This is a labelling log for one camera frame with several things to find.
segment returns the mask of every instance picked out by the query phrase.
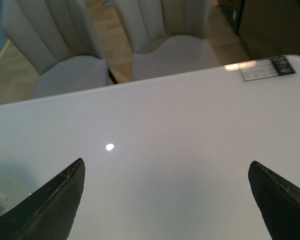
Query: label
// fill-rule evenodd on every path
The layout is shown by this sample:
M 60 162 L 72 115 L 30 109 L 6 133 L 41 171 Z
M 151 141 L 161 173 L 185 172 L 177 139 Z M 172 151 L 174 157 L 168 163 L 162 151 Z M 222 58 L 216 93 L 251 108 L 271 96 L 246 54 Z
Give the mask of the label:
M 296 73 L 285 56 L 243 62 L 238 67 L 245 81 Z

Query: dark cabinet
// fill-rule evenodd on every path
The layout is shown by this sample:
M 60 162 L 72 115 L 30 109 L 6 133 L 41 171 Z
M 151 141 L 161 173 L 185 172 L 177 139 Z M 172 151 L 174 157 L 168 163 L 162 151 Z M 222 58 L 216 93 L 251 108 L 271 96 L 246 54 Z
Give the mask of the dark cabinet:
M 218 2 L 227 21 L 238 34 L 245 0 L 218 0 Z
M 245 0 L 239 34 L 253 59 L 300 55 L 300 0 Z

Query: wooden floor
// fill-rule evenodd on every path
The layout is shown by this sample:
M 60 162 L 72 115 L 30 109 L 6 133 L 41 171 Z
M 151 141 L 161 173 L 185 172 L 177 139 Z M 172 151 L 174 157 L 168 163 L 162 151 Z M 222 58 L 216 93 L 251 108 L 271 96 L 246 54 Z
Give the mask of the wooden floor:
M 119 83 L 130 82 L 132 51 L 113 4 L 103 6 L 103 0 L 85 2 L 111 71 Z M 223 65 L 250 60 L 240 38 L 233 33 L 223 16 L 217 0 L 212 0 L 208 40 Z M 37 78 L 36 70 L 10 43 L 0 59 L 0 105 L 29 99 Z

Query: chair leg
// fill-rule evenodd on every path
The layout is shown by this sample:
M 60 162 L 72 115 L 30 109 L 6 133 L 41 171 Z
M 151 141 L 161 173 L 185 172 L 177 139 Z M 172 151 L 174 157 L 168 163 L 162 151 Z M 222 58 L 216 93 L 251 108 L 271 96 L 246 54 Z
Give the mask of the chair leg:
M 111 81 L 113 82 L 113 84 L 118 84 L 118 81 L 115 78 L 115 76 L 113 75 L 113 73 L 110 71 L 110 68 L 108 68 L 108 74 L 109 74 L 109 77 L 110 77 Z

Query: glass surface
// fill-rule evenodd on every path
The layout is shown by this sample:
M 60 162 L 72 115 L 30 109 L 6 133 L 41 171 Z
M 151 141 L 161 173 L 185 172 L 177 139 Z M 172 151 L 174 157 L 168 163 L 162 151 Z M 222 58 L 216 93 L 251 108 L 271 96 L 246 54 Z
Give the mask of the glass surface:
M 24 182 L 0 172 L 0 216 L 21 203 L 29 194 L 30 190 Z

